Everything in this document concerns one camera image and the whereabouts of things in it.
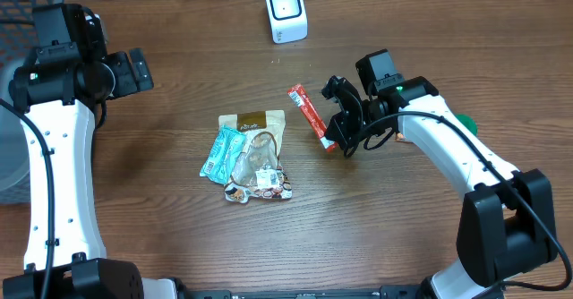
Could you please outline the green lid jar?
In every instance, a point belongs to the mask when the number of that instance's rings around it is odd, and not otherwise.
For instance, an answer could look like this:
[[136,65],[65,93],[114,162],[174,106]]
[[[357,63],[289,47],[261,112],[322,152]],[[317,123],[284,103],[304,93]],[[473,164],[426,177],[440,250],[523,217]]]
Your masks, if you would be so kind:
[[472,117],[468,115],[457,114],[456,118],[474,136],[478,134],[478,126]]

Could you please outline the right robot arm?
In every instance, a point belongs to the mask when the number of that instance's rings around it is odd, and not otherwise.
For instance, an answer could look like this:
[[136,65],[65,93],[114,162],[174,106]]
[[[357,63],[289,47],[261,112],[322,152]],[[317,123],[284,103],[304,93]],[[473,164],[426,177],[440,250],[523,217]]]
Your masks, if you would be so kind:
[[351,157],[401,133],[451,183],[462,200],[457,260],[419,285],[382,286],[382,298],[502,298],[514,276],[563,258],[556,239],[552,186],[539,170],[519,170],[481,143],[423,76],[405,79],[389,51],[355,68],[367,95],[332,76],[321,93],[338,103],[326,137]]

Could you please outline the brown snack pouch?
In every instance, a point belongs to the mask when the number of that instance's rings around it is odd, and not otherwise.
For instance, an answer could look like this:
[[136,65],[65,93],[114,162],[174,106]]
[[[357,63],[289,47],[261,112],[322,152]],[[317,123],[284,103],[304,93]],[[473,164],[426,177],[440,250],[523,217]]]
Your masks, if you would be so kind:
[[222,115],[218,123],[245,135],[243,150],[225,184],[226,200],[245,204],[250,199],[291,199],[292,184],[279,161],[286,127],[285,112],[267,110]]

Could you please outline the red snack stick packet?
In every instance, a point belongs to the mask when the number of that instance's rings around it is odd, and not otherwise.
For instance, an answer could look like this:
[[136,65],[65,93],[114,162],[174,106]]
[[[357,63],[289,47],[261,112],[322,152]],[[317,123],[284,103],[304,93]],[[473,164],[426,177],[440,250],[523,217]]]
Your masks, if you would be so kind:
[[327,152],[333,151],[337,147],[337,144],[326,138],[327,126],[320,117],[303,85],[296,84],[289,89],[287,93],[312,127],[322,147]]

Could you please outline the teal Kleenex tissue pack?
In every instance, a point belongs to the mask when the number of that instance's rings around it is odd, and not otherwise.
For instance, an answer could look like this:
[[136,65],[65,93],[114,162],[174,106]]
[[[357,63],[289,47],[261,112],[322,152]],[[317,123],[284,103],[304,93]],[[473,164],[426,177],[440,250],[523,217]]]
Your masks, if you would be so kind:
[[201,168],[200,176],[208,177],[217,184],[226,184],[243,151],[245,141],[244,133],[226,125],[221,126],[207,160]]

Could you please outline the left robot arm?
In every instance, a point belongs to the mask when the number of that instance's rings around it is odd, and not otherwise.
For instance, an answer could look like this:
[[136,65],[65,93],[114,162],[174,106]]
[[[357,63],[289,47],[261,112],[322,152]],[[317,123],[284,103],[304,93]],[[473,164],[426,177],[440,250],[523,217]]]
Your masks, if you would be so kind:
[[17,68],[4,107],[20,121],[30,164],[30,233],[6,298],[177,298],[170,278],[111,260],[98,229],[92,144],[106,103],[154,86],[140,49],[107,52],[101,20],[78,4],[35,8],[38,45]]

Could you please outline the orange Kleenex tissue box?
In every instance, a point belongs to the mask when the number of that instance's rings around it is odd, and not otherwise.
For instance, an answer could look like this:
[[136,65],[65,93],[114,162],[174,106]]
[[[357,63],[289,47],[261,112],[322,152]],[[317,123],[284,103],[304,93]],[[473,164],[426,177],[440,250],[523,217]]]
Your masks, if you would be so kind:
[[404,143],[411,143],[411,141],[401,132],[396,133],[395,141],[404,142]]

